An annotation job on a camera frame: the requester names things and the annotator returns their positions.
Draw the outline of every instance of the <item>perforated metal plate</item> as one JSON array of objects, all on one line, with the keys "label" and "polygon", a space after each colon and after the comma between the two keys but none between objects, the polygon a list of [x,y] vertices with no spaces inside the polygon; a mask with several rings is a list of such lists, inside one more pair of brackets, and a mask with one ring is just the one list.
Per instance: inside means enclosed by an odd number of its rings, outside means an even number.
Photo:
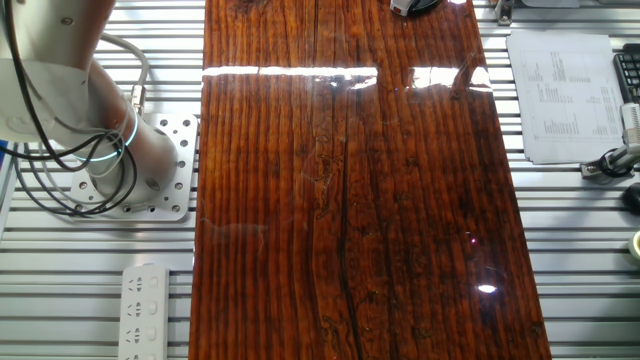
[{"label": "perforated metal plate", "polygon": [[[176,173],[171,183],[144,203],[125,201],[104,214],[91,217],[72,217],[79,222],[163,222],[180,221],[189,213],[189,185],[193,175],[198,120],[193,115],[145,114],[145,122],[171,139],[178,153]],[[71,196],[82,201],[101,201],[105,198],[93,186],[89,174],[74,174]]]}]

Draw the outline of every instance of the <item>white power strip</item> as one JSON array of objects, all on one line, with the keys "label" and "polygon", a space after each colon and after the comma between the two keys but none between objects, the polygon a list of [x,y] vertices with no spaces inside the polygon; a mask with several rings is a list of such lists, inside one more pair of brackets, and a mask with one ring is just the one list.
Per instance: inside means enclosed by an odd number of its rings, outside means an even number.
[{"label": "white power strip", "polygon": [[127,268],[122,274],[118,360],[166,360],[169,269]]}]

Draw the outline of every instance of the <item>glossy wood surface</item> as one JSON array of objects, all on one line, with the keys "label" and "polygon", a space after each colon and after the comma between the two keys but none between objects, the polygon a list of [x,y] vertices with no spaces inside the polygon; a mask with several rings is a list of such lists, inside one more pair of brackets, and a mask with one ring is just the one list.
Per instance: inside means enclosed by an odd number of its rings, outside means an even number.
[{"label": "glossy wood surface", "polygon": [[550,359],[471,2],[206,9],[190,359]]}]

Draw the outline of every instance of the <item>wood grain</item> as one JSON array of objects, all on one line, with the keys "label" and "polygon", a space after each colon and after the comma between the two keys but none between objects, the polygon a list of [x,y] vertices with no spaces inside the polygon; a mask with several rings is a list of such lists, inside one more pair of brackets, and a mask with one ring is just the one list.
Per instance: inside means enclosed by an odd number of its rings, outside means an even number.
[{"label": "wood grain", "polygon": [[206,12],[190,359],[550,359],[471,2]]}]

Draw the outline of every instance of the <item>metal clamp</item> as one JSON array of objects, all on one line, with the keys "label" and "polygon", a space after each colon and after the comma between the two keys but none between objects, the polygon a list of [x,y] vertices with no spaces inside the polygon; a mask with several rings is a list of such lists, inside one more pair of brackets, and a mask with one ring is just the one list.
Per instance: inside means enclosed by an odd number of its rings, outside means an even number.
[{"label": "metal clamp", "polygon": [[498,25],[511,25],[513,22],[513,3],[514,0],[498,0],[498,3],[496,4],[496,19],[498,20]]}]

